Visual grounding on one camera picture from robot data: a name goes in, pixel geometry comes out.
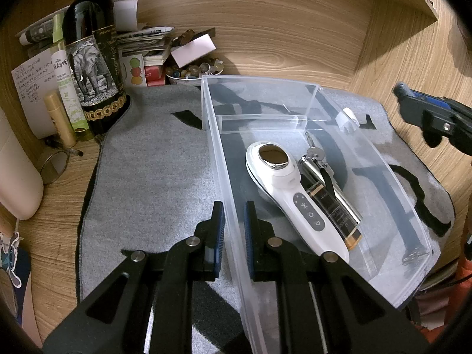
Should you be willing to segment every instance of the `transparent storage box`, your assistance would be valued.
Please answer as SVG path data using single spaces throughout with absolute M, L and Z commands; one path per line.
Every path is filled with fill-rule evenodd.
M 253 351 L 278 353 L 275 283 L 249 276 L 244 204 L 254 201 L 259 219 L 275 235 L 310 252 L 278 206 L 252 181 L 245 154 L 256 141 L 281 145 L 296 160 L 306 154 L 308 131 L 347 199 L 363 219 L 363 238 L 350 251 L 349 264 L 398 307 L 426 275 L 431 246 L 404 189 L 377 149 L 353 126 L 340 130 L 341 111 L 319 85 L 262 77 L 202 79 L 202 125 L 207 130 L 215 184 L 226 215 L 225 247 L 239 289 L 241 318 Z

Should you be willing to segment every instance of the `grey felt mat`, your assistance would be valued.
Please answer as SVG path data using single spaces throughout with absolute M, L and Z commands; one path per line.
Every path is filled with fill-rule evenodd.
M 399 170 L 407 176 L 399 179 L 412 203 L 424 197 L 419 198 L 417 212 L 429 227 L 434 263 L 454 222 L 448 194 L 396 135 L 379 103 L 344 91 L 324 92 L 340 107 L 350 107 L 361 123 L 366 123 L 369 114 L 372 124 L 363 125 L 364 134 L 388 163 L 406 169 L 413 177 Z M 198 129 L 198 119 L 188 112 L 173 114 L 190 111 L 200 117 L 200 91 L 172 85 L 129 89 L 128 94 L 132 101 L 127 113 L 102 144 L 94 190 L 82 222 L 80 298 L 123 260 L 121 249 L 168 250 L 192 235 L 198 222 L 210 217 L 217 199 L 206 132 Z M 248 352 L 239 298 L 225 254 L 220 279 L 195 284 L 193 307 L 194 353 Z

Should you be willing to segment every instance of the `gold emblem band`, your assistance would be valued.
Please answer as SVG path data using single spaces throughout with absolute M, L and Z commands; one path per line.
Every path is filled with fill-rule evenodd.
M 119 108 L 123 107 L 125 102 L 126 96 L 121 96 L 118 98 L 117 101 L 113 101 L 111 105 L 107 105 L 102 109 L 97 109 L 91 112 L 84 111 L 83 114 L 86 116 L 86 119 L 88 121 L 101 120 L 105 117 L 112 115 L 112 113 L 116 113 Z

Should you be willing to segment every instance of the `elephant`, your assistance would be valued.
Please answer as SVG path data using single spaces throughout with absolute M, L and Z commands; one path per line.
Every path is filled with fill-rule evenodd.
M 89 102 L 87 78 L 89 79 L 95 96 L 100 94 L 100 87 L 98 86 L 98 76 L 103 75 L 107 81 L 107 89 L 113 86 L 113 79 L 108 70 L 107 64 L 103 59 L 100 51 L 95 45 L 86 45 L 80 48 L 74 55 L 74 74 L 77 79 L 77 84 L 83 93 L 84 102 Z

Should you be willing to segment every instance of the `metal bolt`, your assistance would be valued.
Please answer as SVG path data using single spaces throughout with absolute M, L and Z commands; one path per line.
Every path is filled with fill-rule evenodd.
M 335 252 L 326 252 L 323 254 L 323 258 L 326 262 L 334 263 L 337 261 L 339 256 Z
M 195 237 L 194 235 L 192 235 L 191 237 L 188 237 L 186 240 L 185 240 L 185 243 L 188 245 L 188 246 L 198 246 L 200 244 L 200 238 L 198 237 Z
M 271 237 L 267 240 L 269 246 L 279 247 L 282 245 L 282 240 L 278 237 Z
M 141 250 L 136 250 L 135 252 L 131 253 L 131 260 L 134 262 L 139 262 L 142 261 L 145 258 L 146 254 L 145 252 L 142 252 Z

